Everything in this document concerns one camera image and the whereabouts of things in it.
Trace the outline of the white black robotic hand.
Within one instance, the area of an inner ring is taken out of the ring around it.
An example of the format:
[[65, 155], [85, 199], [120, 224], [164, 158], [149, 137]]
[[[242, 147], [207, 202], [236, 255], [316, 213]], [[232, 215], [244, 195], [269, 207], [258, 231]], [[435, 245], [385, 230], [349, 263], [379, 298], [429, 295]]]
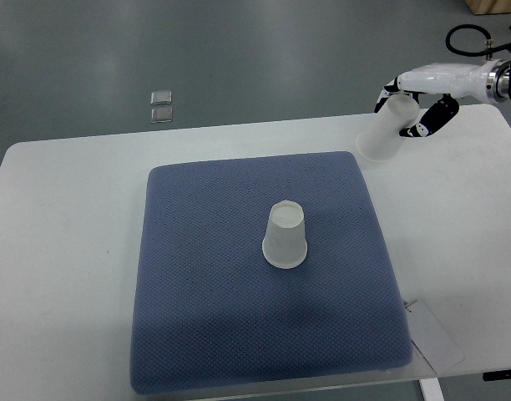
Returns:
[[472, 97], [485, 104], [511, 100], [508, 96], [510, 62], [495, 59], [482, 65], [434, 63], [398, 75], [377, 99], [378, 112], [390, 96], [404, 94], [418, 101], [421, 94], [440, 94], [413, 126], [402, 129], [405, 138], [428, 137], [448, 124], [459, 111], [459, 100]]

